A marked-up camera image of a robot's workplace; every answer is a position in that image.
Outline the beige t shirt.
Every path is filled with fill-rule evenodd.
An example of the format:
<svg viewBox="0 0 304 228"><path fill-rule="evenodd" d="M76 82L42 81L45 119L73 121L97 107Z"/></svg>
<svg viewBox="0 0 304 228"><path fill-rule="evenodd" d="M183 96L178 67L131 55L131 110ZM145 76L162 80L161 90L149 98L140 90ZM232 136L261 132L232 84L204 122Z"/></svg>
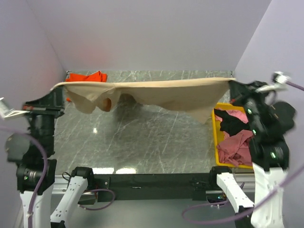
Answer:
<svg viewBox="0 0 304 228"><path fill-rule="evenodd" d="M228 91L230 78L209 77L145 82L62 82L77 110L91 114L96 108L109 112L121 95L130 95L142 105L156 105L169 111L185 112L205 123L219 99Z"/></svg>

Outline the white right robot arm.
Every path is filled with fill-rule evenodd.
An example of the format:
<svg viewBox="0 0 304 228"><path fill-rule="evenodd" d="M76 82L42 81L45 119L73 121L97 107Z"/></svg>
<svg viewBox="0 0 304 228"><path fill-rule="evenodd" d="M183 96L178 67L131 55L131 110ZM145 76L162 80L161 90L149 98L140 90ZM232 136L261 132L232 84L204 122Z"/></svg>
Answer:
<svg viewBox="0 0 304 228"><path fill-rule="evenodd" d="M283 188L279 185L289 168L289 148L284 134L294 127L296 110L284 101L269 105L265 98L285 86L285 82L229 83L231 103L244 108L253 133L249 151L255 175L255 200L246 197L228 167L213 167L208 180L211 188L225 193L235 211L237 228L284 227Z"/></svg>

